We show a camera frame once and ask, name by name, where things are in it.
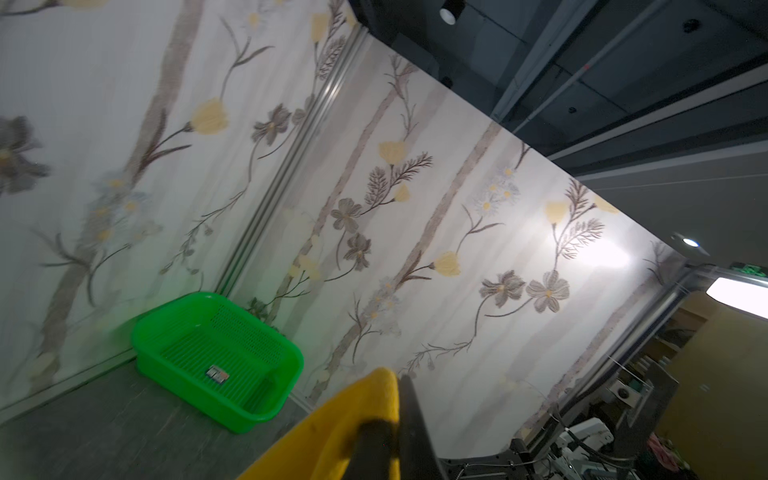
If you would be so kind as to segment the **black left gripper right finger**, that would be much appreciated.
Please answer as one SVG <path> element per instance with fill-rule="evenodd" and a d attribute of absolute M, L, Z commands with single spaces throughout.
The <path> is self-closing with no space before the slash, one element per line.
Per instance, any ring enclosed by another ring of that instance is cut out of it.
<path fill-rule="evenodd" d="M 433 448 L 413 380 L 398 379 L 398 460 L 402 480 L 445 480 L 447 475 Z"/>

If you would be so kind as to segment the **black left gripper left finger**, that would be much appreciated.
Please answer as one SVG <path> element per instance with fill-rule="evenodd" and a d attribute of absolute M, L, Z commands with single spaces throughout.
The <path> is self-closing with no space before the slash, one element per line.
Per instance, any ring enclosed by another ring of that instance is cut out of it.
<path fill-rule="evenodd" d="M 398 479 L 396 425 L 386 420 L 363 423 L 354 437 L 343 480 Z"/>

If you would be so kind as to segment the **yellow t-shirt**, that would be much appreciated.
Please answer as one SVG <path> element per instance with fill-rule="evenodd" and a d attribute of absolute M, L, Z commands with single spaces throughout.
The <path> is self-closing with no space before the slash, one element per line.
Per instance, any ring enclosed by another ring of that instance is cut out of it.
<path fill-rule="evenodd" d="M 400 420 L 396 374 L 377 368 L 345 387 L 296 424 L 253 464 L 241 479 L 340 479 L 366 427 L 384 432 L 386 479 L 398 479 L 394 452 Z"/>

